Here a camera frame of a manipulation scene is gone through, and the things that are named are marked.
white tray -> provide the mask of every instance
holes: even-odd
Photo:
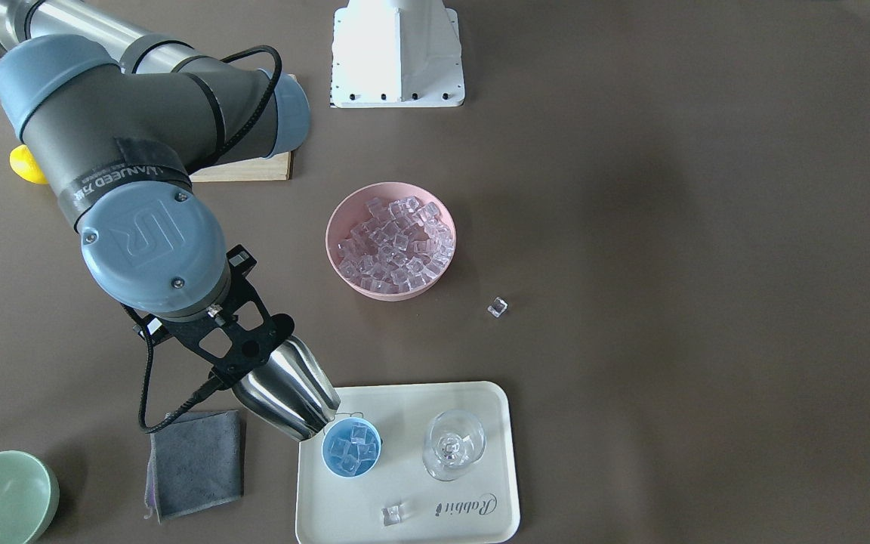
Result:
[[[343,413],[363,413],[382,438],[378,464],[340,478],[321,459],[327,429],[301,442],[295,533],[300,544],[446,542],[494,544],[519,527],[508,399],[492,382],[339,387]],[[421,464],[428,422],[450,409],[469,410],[486,428],[486,453],[453,482]],[[400,524],[385,527],[382,509],[401,504]]]

bowl of ice cubes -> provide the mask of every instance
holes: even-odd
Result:
[[[375,300],[405,300],[426,292],[449,267],[455,222],[427,190],[386,181],[338,204],[325,247],[351,289]]]

pink bowl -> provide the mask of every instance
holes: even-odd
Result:
[[[439,220],[441,220],[442,223],[449,228],[449,231],[452,232],[452,238],[455,238],[455,247],[458,247],[458,237],[455,234],[455,222],[452,220],[452,215],[449,214],[449,210],[445,207],[445,204],[442,204],[441,200],[436,199],[436,197],[432,195],[432,193],[427,192],[427,190],[398,181],[385,181],[355,190],[355,192],[351,193],[347,199],[341,200],[341,204],[338,204],[338,207],[335,208],[335,213],[331,214],[331,219],[328,220],[328,231],[325,232],[324,236],[324,245],[325,250],[328,251],[328,261],[331,262],[331,266],[335,269],[335,273],[338,273],[338,278],[341,278],[341,281],[345,282],[345,285],[348,285],[349,288],[355,289],[356,292],[362,293],[366,297],[375,300],[394,302],[396,300],[407,300],[419,296],[421,293],[430,289],[431,286],[434,286],[435,282],[439,281],[442,274],[445,274],[445,270],[449,269],[449,266],[446,265],[445,270],[442,270],[442,274],[439,274],[438,278],[435,278],[429,283],[425,283],[421,288],[397,294],[370,292],[369,290],[360,288],[360,286],[354,285],[341,276],[338,265],[341,264],[342,257],[338,252],[338,244],[340,241],[351,235],[351,230],[356,226],[356,224],[372,219],[372,214],[370,214],[369,210],[365,207],[365,202],[370,199],[375,199],[375,197],[384,201],[391,201],[405,199],[407,196],[417,197],[422,206],[425,206],[425,204],[428,204],[429,202],[435,202],[435,206],[438,206],[439,210],[442,211]]]

light blue object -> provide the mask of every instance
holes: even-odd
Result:
[[[378,430],[360,417],[346,417],[335,423],[321,445],[325,466],[342,478],[357,478],[370,471],[380,455]]]
[[[22,451],[0,451],[0,544],[33,542],[59,504],[59,484],[49,467]]]
[[[33,38],[11,49],[0,60],[0,101],[15,137],[21,141],[29,117],[56,89],[107,64],[119,66],[102,45],[72,34]]]
[[[151,314],[198,304],[227,268],[224,232],[189,190],[127,183],[79,222],[82,257],[104,292]]]
[[[281,73],[277,86],[273,89],[273,96],[277,100],[277,139],[273,142],[273,151],[270,151],[267,159],[300,147],[307,138],[311,125],[307,95],[304,95],[304,89],[294,81],[294,77]]]

black cable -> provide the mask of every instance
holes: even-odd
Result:
[[[253,128],[257,124],[257,121],[260,120],[260,116],[264,114],[264,110],[270,102],[270,96],[273,95],[273,89],[277,86],[277,82],[280,80],[280,73],[283,69],[280,60],[280,53],[277,52],[277,49],[272,48],[270,45],[256,45],[253,46],[253,48],[244,49],[244,51],[224,57],[221,59],[221,62],[230,64],[231,62],[256,55],[257,53],[267,53],[273,58],[273,72],[270,74],[270,81],[267,83],[267,87],[265,87],[264,93],[260,97],[260,102],[257,104],[257,107],[255,107],[255,110],[253,110],[251,117],[246,120],[244,126],[236,131],[236,133],[234,133],[234,135],[232,135],[224,145],[218,148],[217,151],[214,151],[213,154],[208,156],[206,159],[203,159],[203,161],[198,162],[198,164],[193,166],[191,170],[197,170],[200,168],[206,168],[206,166],[214,165],[217,160],[224,155],[224,153],[231,151],[235,145],[239,144],[239,142],[248,135],[251,128]]]
[[[190,399],[187,399],[187,402],[182,403],[178,409],[167,414],[160,423],[155,424],[153,427],[148,427],[146,425],[146,400],[150,392],[150,375],[153,374],[153,337],[150,336],[150,331],[146,324],[143,323],[142,318],[139,317],[139,314],[136,314],[136,310],[125,304],[121,304],[121,306],[123,306],[127,316],[130,316],[131,320],[139,326],[143,335],[143,341],[146,342],[146,372],[143,375],[143,389],[139,394],[139,413],[137,414],[139,428],[146,434],[156,433],[165,429],[166,426],[176,421],[178,417],[187,413],[187,411],[190,411],[191,407],[207,400],[208,396],[211,396],[211,394],[221,388],[222,382],[220,379],[215,378],[215,376],[211,376],[204,385],[200,386],[200,389],[197,389],[193,392],[193,395],[190,395]]]

